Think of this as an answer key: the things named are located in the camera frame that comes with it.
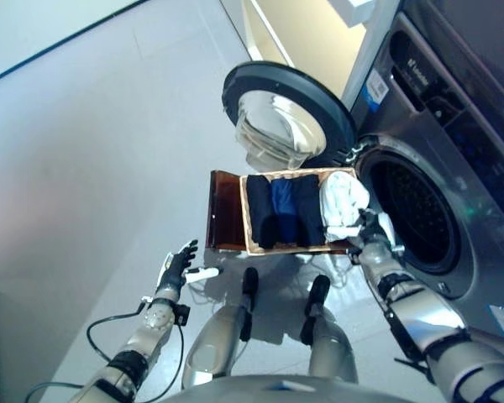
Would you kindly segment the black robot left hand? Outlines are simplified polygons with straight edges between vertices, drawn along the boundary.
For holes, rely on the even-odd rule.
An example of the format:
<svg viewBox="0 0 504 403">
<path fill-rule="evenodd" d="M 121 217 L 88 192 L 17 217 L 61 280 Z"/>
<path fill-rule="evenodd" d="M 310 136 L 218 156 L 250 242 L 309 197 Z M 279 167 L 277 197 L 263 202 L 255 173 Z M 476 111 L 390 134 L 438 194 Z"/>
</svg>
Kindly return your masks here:
<svg viewBox="0 0 504 403">
<path fill-rule="evenodd" d="M 197 251 L 198 241 L 193 239 L 178 252 L 167 254 L 156 282 L 155 298 L 178 302 L 184 285 L 209 280 L 223 272 L 216 266 L 193 267 Z"/>
</svg>

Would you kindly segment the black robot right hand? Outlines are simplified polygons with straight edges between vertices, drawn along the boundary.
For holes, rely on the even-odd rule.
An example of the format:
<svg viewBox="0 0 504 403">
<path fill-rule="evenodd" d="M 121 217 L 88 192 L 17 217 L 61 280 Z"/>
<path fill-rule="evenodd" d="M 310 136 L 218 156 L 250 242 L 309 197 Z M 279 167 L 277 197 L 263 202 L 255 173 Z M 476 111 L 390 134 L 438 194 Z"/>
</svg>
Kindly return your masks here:
<svg viewBox="0 0 504 403">
<path fill-rule="evenodd" d="M 390 216 L 386 212 L 377 212 L 373 209 L 359 209 L 359 218 L 356 222 L 359 231 L 351 243 L 362 249 L 368 243 L 383 243 L 392 253 L 403 255 L 405 245 L 396 242 L 396 234 Z"/>
</svg>

